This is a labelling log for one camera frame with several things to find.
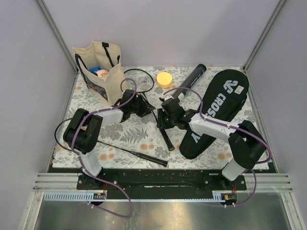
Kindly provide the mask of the black shuttlecock tube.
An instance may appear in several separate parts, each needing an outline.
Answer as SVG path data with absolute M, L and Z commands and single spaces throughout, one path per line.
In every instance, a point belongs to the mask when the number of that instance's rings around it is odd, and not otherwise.
M 189 76 L 182 82 L 179 89 L 176 89 L 172 94 L 172 98 L 178 98 L 180 101 L 186 96 L 187 91 L 184 88 L 191 89 L 192 86 L 196 83 L 196 81 L 205 73 L 207 70 L 206 66 L 203 64 L 199 64 L 190 74 Z

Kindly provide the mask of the black racket cover bag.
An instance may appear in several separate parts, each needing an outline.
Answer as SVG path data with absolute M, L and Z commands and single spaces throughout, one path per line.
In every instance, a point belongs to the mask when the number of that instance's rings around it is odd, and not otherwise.
M 217 73 L 211 80 L 202 99 L 202 113 L 206 116 L 232 121 L 243 107 L 249 88 L 247 77 L 238 70 L 226 69 Z M 216 138 L 197 135 L 187 130 L 180 144 L 180 153 L 189 160 L 202 154 Z

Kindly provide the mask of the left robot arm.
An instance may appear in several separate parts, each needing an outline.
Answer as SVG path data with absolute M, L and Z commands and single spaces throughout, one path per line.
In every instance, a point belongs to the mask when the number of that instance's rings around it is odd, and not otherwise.
M 83 172 L 89 175 L 87 183 L 93 189 L 104 185 L 104 178 L 99 174 L 102 167 L 94 151 L 101 127 L 122 123 L 130 118 L 131 114 L 144 117 L 153 110 L 155 107 L 134 90 L 125 90 L 122 97 L 110 108 L 91 113 L 82 108 L 76 110 L 64 131 L 63 140 L 77 154 Z

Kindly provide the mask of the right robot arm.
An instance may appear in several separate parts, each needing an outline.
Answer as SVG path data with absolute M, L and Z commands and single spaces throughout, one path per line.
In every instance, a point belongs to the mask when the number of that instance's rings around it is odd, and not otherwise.
M 246 170 L 252 170 L 263 153 L 269 149 L 255 126 L 247 120 L 236 124 L 208 117 L 201 111 L 184 110 L 178 100 L 167 99 L 162 108 L 157 110 L 158 127 L 170 129 L 178 127 L 191 130 L 194 142 L 200 143 L 203 135 L 220 139 L 227 143 L 233 159 L 222 169 L 218 184 L 228 190 L 236 183 L 236 178 Z

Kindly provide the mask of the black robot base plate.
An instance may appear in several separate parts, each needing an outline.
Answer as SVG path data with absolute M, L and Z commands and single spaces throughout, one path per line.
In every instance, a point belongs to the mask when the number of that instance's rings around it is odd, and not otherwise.
M 246 191 L 244 176 L 234 181 L 220 170 L 103 169 L 98 178 L 121 187 L 130 199 L 205 199 L 213 191 Z

